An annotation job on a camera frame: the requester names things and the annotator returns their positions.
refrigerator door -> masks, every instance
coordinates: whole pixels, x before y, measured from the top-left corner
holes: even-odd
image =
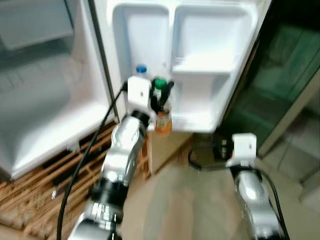
[[[0,1],[0,22],[1,180],[75,146],[112,95],[88,1]]]
[[[114,93],[135,74],[138,64],[144,64],[150,79],[161,76],[175,82],[171,92],[174,131],[213,132],[270,0],[94,3]],[[122,98],[117,110],[122,118],[132,109]]]

robotic arm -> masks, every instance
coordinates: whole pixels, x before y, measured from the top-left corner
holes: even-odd
[[[168,84],[164,97],[157,101],[152,94],[154,86],[151,85],[150,105],[156,113],[165,98],[169,97],[172,86],[173,82]],[[68,240],[122,239],[117,234],[117,227],[123,219],[124,202],[136,169],[138,154],[145,141],[149,118],[144,111],[135,110],[112,131],[111,148],[104,159],[99,181],[92,188],[90,200]],[[285,239],[261,176],[250,170],[256,158],[256,136],[234,136],[234,155],[226,167],[231,170],[236,197],[251,239]]]
[[[139,107],[140,110],[134,110],[113,129],[111,147],[105,156],[100,178],[93,186],[90,200],[78,218],[68,240],[121,240],[117,234],[117,227],[123,219],[123,206],[149,125],[150,116],[146,114],[148,112],[146,106],[149,106],[150,99],[152,110],[158,113],[167,101],[174,85],[172,81],[169,82],[162,90],[161,98],[157,99],[153,94],[155,81],[152,81],[150,89],[146,91],[146,86],[150,82],[142,78],[135,79],[132,88],[136,91],[137,81],[141,81],[144,87],[138,89],[138,95],[135,92],[133,94],[128,92],[128,96],[131,99],[141,97],[136,99],[140,105],[141,101],[146,99],[147,102],[142,104],[145,111],[141,110],[143,107]],[[147,98],[143,96],[146,92],[149,93]]]

plastic bottle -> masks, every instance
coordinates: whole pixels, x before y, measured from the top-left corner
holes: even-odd
[[[136,76],[144,79],[148,79],[147,77],[147,67],[143,64],[137,65],[135,67]]]
[[[155,89],[154,93],[159,100],[161,97],[161,90],[167,85],[167,81],[163,78],[155,79]],[[165,137],[172,132],[172,117],[171,117],[171,101],[170,97],[165,102],[162,107],[162,110],[158,112],[155,122],[155,132],[159,135]]]

floor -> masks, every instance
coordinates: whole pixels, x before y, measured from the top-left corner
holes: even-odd
[[[319,117],[300,114],[263,161],[300,182],[319,171]]]
[[[158,174],[133,180],[124,205],[124,240],[248,240],[227,170],[197,172],[182,152]],[[320,215],[299,203],[302,187],[269,165],[291,240],[318,240]],[[21,239],[0,227],[0,239]]]

white plastic shelf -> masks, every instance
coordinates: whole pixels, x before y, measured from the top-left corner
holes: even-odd
[[[180,6],[172,41],[174,73],[230,73],[252,26],[250,14],[232,5]]]
[[[152,5],[120,5],[113,13],[113,29],[123,79],[145,64],[150,76],[168,72],[169,12]]]

